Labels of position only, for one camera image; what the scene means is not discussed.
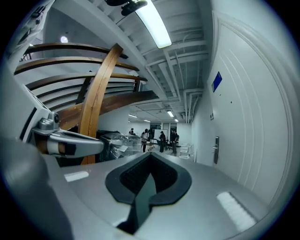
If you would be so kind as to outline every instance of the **gray surface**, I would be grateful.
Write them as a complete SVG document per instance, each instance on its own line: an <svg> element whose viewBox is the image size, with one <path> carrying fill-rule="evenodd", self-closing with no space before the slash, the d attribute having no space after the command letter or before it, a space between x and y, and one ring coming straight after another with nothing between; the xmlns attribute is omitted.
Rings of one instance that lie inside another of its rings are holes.
<svg viewBox="0 0 300 240"><path fill-rule="evenodd" d="M224 191L231 192L257 219L267 214L266 206L250 191L220 171L178 157L163 157L187 169L192 176L192 186L176 204L154 207L135 236L145 240L233 237L238 231L216 198Z"/></svg>
<svg viewBox="0 0 300 240"><path fill-rule="evenodd" d="M69 182L69 186L97 216L111 225L117 226L127 220L131 206L117 202L113 198L105 186L105 178L111 170L141 155L143 153L92 165L64 167L62 171L63 174L87 171L89 173L87 178Z"/></svg>
<svg viewBox="0 0 300 240"><path fill-rule="evenodd" d="M44 155L44 158L50 175L50 185L52 186L61 207L69 219L73 239L136 239L98 218L90 209L90 206L84 205L74 194L71 188L68 187L68 183L65 180L56 159L49 155ZM98 203L99 205L101 204L101 198L98 198Z"/></svg>

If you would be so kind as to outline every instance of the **white ceiling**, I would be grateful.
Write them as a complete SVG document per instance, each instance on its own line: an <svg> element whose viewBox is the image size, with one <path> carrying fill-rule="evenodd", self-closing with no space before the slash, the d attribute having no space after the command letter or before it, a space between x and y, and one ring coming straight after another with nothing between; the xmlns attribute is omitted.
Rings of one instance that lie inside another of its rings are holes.
<svg viewBox="0 0 300 240"><path fill-rule="evenodd" d="M202 88L203 69L209 67L200 8L197 0L152 1L170 35L170 47L158 49L136 13L124 17L120 6L111 7L104 0L57 0L47 19L44 42L58 42L64 35L69 42L106 48L119 43L129 56L129 64L141 70L139 74L148 79L147 89L154 90L162 104L160 107L157 104L131 107L132 113L141 119L171 120L166 113L171 110L184 121L180 115L185 112L183 91ZM48 54L74 53L66 50ZM196 96L192 98L192 105L195 100Z"/></svg>

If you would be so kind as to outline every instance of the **wooden railing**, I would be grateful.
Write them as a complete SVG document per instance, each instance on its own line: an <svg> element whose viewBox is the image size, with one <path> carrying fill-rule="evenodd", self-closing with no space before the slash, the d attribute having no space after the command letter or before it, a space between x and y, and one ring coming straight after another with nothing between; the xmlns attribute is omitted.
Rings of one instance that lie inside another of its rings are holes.
<svg viewBox="0 0 300 240"><path fill-rule="evenodd" d="M53 111L55 109L75 103L75 106L65 108L58 112L60 117L60 127L62 129L68 130L78 124L79 133L91 137L96 137L96 132L98 128L98 118L100 114L112 111L114 109L120 108L122 106L134 102L157 98L157 96L152 91L138 92L140 81L146 82L147 79L142 77L132 76L132 75L113 73L113 69L115 67L139 71L139 69L134 66L125 63L120 63L117 61L119 57L124 59L128 58L126 55L122 54L123 49L117 44L110 50L101 47L86 45L86 44L74 44L74 43L40 44L40 45L29 47L25 52L25 54L31 54L39 51L47 51L47 50L54 50L54 49L77 49L77 50L79 49L79 50L88 50L88 51L107 54L104 60L98 58L89 58L89 57L56 57L56 58L34 60L19 65L15 70L15 75L17 75L31 69L54 65L54 64L61 64L61 63L80 62L80 63L101 64L97 72L55 75L48 78L40 79L35 82L31 82L26 85L28 89L36 90L38 88L50 84L54 84L54 83L60 83L60 82L73 80L73 79L82 79L82 78L85 79L82 84L64 86L37 95L38 98L42 98L59 91L80 87L79 91L56 96L44 102L42 101L44 104L49 104L57 100L63 100L67 97L77 95L77 99L65 101L49 108L51 111ZM130 80L134 80L134 82L133 81L109 82L110 78L130 79ZM128 93L127 85L129 86L131 93ZM116 94L116 93L118 93L118 95L106 97L105 99L103 99L105 94ZM94 162L95 162L95 156L88 156L83 160L82 164L89 164Z"/></svg>

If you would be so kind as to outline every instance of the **fluorescent light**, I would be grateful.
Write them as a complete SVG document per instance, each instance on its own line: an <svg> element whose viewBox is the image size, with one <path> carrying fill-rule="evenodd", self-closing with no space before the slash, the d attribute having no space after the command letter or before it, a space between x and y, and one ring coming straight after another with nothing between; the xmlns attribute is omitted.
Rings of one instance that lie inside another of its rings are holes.
<svg viewBox="0 0 300 240"><path fill-rule="evenodd" d="M167 113L170 115L170 117L174 117L173 113L171 111L167 111Z"/></svg>
<svg viewBox="0 0 300 240"><path fill-rule="evenodd" d="M65 36L62 36L62 37L60 38L60 41L61 41L62 43L67 43L67 42L68 42L68 38L65 37Z"/></svg>
<svg viewBox="0 0 300 240"><path fill-rule="evenodd" d="M135 12L145 24L149 33L153 37L158 48L170 46L172 44L164 22L151 0L147 0L148 4Z"/></svg>

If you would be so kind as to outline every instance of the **person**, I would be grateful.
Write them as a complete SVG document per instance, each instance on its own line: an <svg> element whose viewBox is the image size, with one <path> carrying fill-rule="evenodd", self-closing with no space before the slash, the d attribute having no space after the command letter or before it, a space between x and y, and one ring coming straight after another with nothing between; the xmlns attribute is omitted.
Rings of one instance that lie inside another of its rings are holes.
<svg viewBox="0 0 300 240"><path fill-rule="evenodd" d="M160 134L160 137L159 137L159 139L160 139L160 149L159 149L159 151L164 152L165 134L164 134L163 131L161 131L160 133L161 134Z"/></svg>
<svg viewBox="0 0 300 240"><path fill-rule="evenodd" d="M177 151L176 151L176 144L177 144L177 133L176 133L176 130L172 131L171 142L172 142L172 146L173 146L173 154L174 154L174 156L176 156L176 154L177 154Z"/></svg>
<svg viewBox="0 0 300 240"><path fill-rule="evenodd" d="M146 151L146 142L147 142L148 138L149 138L148 129L145 129L145 131L141 135L142 151L143 152Z"/></svg>

